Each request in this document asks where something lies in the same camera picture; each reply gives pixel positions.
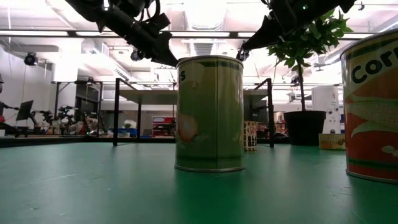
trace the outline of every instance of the green can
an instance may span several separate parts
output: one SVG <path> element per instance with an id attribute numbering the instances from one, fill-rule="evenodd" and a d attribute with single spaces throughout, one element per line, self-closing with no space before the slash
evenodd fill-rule
<path id="1" fill-rule="evenodd" d="M 229 172 L 243 166 L 243 64 L 210 55 L 178 70 L 177 169 Z"/>

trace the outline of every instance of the black plant pot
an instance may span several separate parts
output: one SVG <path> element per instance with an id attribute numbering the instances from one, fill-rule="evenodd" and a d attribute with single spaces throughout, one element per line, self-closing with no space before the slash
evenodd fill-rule
<path id="1" fill-rule="evenodd" d="M 296 146 L 319 145 L 318 135 L 323 131 L 325 111 L 293 111 L 284 114 L 290 143 Z"/>

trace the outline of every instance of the red can label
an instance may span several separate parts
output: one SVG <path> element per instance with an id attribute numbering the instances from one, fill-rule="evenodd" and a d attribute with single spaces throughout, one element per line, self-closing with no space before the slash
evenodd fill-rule
<path id="1" fill-rule="evenodd" d="M 398 180 L 398 32 L 341 57 L 347 170 Z"/>

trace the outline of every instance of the green table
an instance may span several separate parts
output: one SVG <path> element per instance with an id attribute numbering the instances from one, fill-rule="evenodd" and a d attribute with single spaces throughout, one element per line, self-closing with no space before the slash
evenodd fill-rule
<path id="1" fill-rule="evenodd" d="M 246 169 L 174 169 L 174 144 L 0 149 L 0 223 L 398 223 L 398 186 L 345 174 L 345 152 L 259 146 Z"/>

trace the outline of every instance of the cardboard box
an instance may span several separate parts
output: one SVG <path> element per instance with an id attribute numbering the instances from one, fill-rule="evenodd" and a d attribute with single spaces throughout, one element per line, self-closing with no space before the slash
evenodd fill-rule
<path id="1" fill-rule="evenodd" d="M 346 150 L 344 134 L 319 134 L 320 149 Z"/>

